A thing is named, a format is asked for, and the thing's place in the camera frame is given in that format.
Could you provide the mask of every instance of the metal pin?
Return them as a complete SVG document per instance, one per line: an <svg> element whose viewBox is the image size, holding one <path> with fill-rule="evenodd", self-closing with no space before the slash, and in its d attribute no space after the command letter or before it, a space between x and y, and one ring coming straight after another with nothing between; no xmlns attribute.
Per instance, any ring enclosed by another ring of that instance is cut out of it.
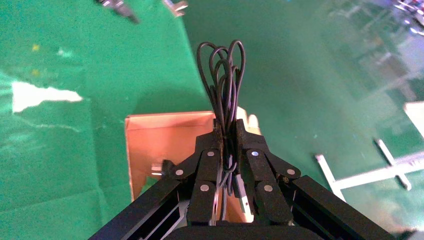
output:
<svg viewBox="0 0 424 240"><path fill-rule="evenodd" d="M209 190L209 186L206 185L206 184L203 184L203 185L200 186L200 190L202 192L207 192Z"/></svg>
<svg viewBox="0 0 424 240"><path fill-rule="evenodd" d="M265 186L263 187L263 189L264 189L265 191L267 191L267 192L272 192L272 191L273 191L273 187L272 187L272 186L270 186L270 185L265 185Z"/></svg>

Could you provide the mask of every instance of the green cloth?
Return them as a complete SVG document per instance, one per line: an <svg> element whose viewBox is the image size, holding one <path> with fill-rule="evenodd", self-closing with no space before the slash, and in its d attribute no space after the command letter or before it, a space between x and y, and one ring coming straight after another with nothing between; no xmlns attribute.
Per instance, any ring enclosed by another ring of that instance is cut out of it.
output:
<svg viewBox="0 0 424 240"><path fill-rule="evenodd" d="M87 239L130 203L125 117L209 108L181 19L126 3L1 1L0 239ZM83 100L12 112L16 82Z"/></svg>

